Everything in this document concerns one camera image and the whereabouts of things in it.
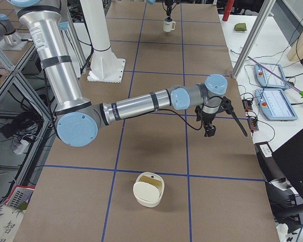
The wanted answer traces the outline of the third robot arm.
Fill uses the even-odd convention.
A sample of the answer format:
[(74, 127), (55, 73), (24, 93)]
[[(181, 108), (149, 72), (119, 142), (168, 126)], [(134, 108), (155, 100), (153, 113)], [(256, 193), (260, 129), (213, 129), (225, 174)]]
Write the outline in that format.
[(21, 51), (25, 44), (8, 16), (0, 14), (0, 48), (2, 50)]

